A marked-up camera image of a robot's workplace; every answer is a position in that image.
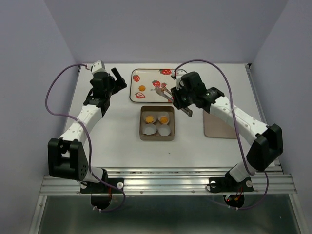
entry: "brown box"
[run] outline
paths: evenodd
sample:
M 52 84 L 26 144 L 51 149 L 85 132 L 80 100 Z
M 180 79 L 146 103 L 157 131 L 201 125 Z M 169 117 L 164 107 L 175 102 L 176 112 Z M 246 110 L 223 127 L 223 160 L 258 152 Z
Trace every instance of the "brown box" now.
M 169 123 L 167 124 L 171 132 L 168 136 L 161 136 L 158 131 L 153 135 L 145 135 L 143 134 L 143 126 L 146 124 L 143 118 L 144 112 L 161 112 L 165 111 L 169 114 Z M 159 126 L 161 123 L 157 120 L 154 125 Z M 141 140 L 166 140 L 170 141 L 175 138 L 175 110 L 172 106 L 142 106 L 140 112 L 140 127 L 139 127 L 139 135 Z

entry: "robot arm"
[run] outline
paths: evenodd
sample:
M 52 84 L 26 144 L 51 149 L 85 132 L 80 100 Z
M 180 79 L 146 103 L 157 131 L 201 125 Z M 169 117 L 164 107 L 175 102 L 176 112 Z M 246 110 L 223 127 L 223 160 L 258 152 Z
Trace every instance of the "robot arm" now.
M 93 78 L 90 83 L 93 88 L 83 103 L 77 121 L 59 138 L 53 138 L 48 143 L 49 174 L 51 176 L 99 183 L 88 170 L 88 160 L 83 149 L 86 133 L 78 122 L 82 122 L 90 133 L 109 108 L 111 95 L 127 87 L 117 69 L 113 68 L 112 72 L 116 80 L 106 72 L 102 61 L 97 61 L 92 65 Z M 65 157 L 64 154 L 68 152 L 69 157 Z M 92 167 L 92 172 L 98 178 L 107 181 L 106 170 Z
M 177 86 L 171 89 L 173 104 L 177 109 L 188 109 L 195 104 L 211 115 L 217 116 L 230 126 L 234 127 L 234 120 L 229 99 L 216 89 L 206 89 L 197 72 L 190 72 L 177 79 Z M 246 156 L 246 166 L 253 175 L 256 171 L 264 171 L 283 152 L 281 128 L 274 124 L 268 126 L 241 109 L 234 106 L 239 133 L 251 145 Z M 210 185 L 210 192 L 235 192 L 244 187 L 244 191 L 253 191 L 245 188 L 245 183 L 250 180 L 244 162 L 231 168 L 224 177 L 210 178 L 214 185 Z

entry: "cable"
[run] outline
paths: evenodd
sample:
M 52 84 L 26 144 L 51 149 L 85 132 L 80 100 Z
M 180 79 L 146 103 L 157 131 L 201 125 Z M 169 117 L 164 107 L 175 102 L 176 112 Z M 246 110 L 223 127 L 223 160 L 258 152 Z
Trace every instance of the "cable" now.
M 211 66 L 213 66 L 214 68 L 216 68 L 220 73 L 221 75 L 223 76 L 225 82 L 226 82 L 226 85 L 228 86 L 228 90 L 229 90 L 229 94 L 230 94 L 230 106 L 231 106 L 231 110 L 232 110 L 232 115 L 233 115 L 233 121 L 234 121 L 234 128 L 235 128 L 235 134 L 236 134 L 236 137 L 237 137 L 237 142 L 238 142 L 238 146 L 239 146 L 239 150 L 240 150 L 240 154 L 242 156 L 242 159 L 243 159 L 243 163 L 244 163 L 244 166 L 245 166 L 245 169 L 247 171 L 248 174 L 250 174 L 251 176 L 253 176 L 253 174 L 249 171 L 248 169 L 248 166 L 247 166 L 247 162 L 245 160 L 245 156 L 244 156 L 244 151 L 243 151 L 243 146 L 242 146 L 242 142 L 240 140 L 240 136 L 239 136 L 239 129 L 238 129 L 238 125 L 237 125 L 237 120 L 236 120 L 236 115 L 235 115 L 235 110 L 234 110 L 234 104 L 233 104 L 233 95 L 232 95 L 232 90 L 231 90 L 231 87 L 230 87 L 230 84 L 229 84 L 229 81 L 228 79 L 226 78 L 225 74 L 223 73 L 223 71 L 217 66 L 215 65 L 214 63 L 212 62 L 209 62 L 207 60 L 204 60 L 204 59 L 193 59 L 193 60 L 189 60 L 189 61 L 186 61 L 182 64 L 180 64 L 178 67 L 175 68 L 175 76 L 176 76 L 176 71 L 177 69 L 179 69 L 180 67 L 182 67 L 183 65 L 187 64 L 187 63 L 191 63 L 191 62 L 204 62 L 204 63 L 207 63 L 207 64 L 210 64 Z M 257 202 L 256 204 L 250 206 L 250 207 L 245 207 L 245 208 L 239 208 L 240 210 L 246 210 L 246 209 L 249 209 L 249 208 L 252 208 L 254 206 L 256 206 L 257 204 L 259 204 L 260 202 L 263 201 L 264 197 L 267 195 L 267 192 L 268 192 L 268 188 L 269 188 L 269 177 L 268 177 L 268 174 L 266 172 L 264 172 L 265 176 L 266 176 L 266 179 L 267 179 L 267 189 L 265 190 L 264 194 L 263 194 L 263 197 L 259 200 L 259 202 Z
M 91 168 L 92 144 L 91 144 L 90 134 L 89 134 L 89 132 L 88 132 L 86 126 L 85 126 L 82 122 L 80 122 L 80 121 L 79 121 L 76 117 L 74 117 L 74 116 L 67 115 L 67 114 L 59 114 L 59 113 L 54 113 L 54 112 L 52 112 L 52 111 L 50 110 L 49 106 L 48 106 L 48 98 L 49 98 L 50 92 L 51 92 L 52 87 L 54 86 L 55 82 L 58 80 L 58 78 L 59 78 L 67 69 L 69 69 L 69 68 L 71 68 L 71 67 L 75 67 L 75 66 L 84 66 L 85 68 L 87 68 L 87 65 L 86 65 L 86 64 L 81 64 L 81 63 L 79 63 L 79 64 L 73 64 L 73 65 L 70 65 L 70 66 L 64 68 L 64 69 L 57 75 L 57 77 L 54 79 L 54 81 L 51 83 L 51 85 L 50 85 L 50 87 L 49 87 L 49 89 L 48 89 L 47 95 L 45 96 L 45 108 L 46 108 L 46 110 L 47 110 L 50 114 L 52 114 L 53 116 L 63 116 L 63 117 L 71 118 L 71 119 L 73 119 L 74 121 L 78 122 L 78 123 L 82 126 L 82 128 L 83 128 L 83 130 L 84 130 L 84 132 L 85 132 L 85 134 L 86 134 L 86 136 L 87 136 L 88 144 L 89 144 L 89 165 L 88 165 L 88 169 L 89 169 L 91 175 L 92 175 L 96 180 L 98 180 L 100 183 L 104 184 L 105 186 L 110 187 L 110 188 L 115 189 L 115 190 L 118 190 L 118 191 L 120 191 L 120 192 L 123 194 L 123 200 L 122 200 L 122 202 L 121 202 L 118 206 L 116 206 L 116 207 L 114 207 L 114 208 L 112 208 L 112 209 L 108 209 L 108 210 L 101 210 L 101 209 L 98 209 L 98 208 L 96 208 L 96 207 L 94 207 L 94 209 L 97 209 L 97 210 L 100 211 L 100 212 L 110 212 L 110 211 L 114 211 L 114 210 L 117 210 L 118 208 L 120 208 L 120 207 L 124 204 L 124 202 L 125 202 L 125 200 L 126 200 L 126 194 L 125 194 L 125 192 L 124 192 L 122 189 L 119 189 L 119 188 L 117 188 L 117 187 L 115 187 L 115 186 L 113 186 L 113 185 L 111 185 L 111 184 L 106 183 L 105 181 L 103 181 L 103 180 L 101 180 L 100 178 L 98 178 L 98 177 L 92 172 L 92 168 Z

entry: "orange food item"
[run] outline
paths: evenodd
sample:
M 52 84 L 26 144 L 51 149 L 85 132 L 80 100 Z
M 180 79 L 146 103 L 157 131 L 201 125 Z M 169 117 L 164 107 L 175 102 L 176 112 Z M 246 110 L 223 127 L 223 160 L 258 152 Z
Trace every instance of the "orange food item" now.
M 168 121 L 168 119 L 167 119 L 167 117 L 165 117 L 165 116 L 162 116 L 162 117 L 160 117 L 160 119 L 159 119 L 159 122 L 162 123 L 162 124 L 166 123 L 167 121 Z
M 140 91 L 144 91 L 146 88 L 144 85 L 140 85 L 139 88 L 138 88 Z
M 147 123 L 153 123 L 154 122 L 154 117 L 153 116 L 147 116 L 146 118 L 145 118 L 145 122 L 147 122 Z

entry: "metal tongs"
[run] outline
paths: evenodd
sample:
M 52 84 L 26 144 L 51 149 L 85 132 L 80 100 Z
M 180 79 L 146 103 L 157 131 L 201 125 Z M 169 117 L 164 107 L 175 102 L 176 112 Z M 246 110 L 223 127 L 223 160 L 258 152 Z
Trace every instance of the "metal tongs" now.
M 172 93 L 169 89 L 167 89 L 166 87 L 155 87 L 155 91 L 158 95 L 161 95 L 162 97 L 166 98 L 167 100 L 173 102 L 174 99 L 172 98 Z M 193 115 L 193 111 L 191 109 L 189 109 L 188 107 L 186 108 L 181 108 L 181 111 L 183 111 L 184 113 L 186 113 L 189 117 L 192 117 Z

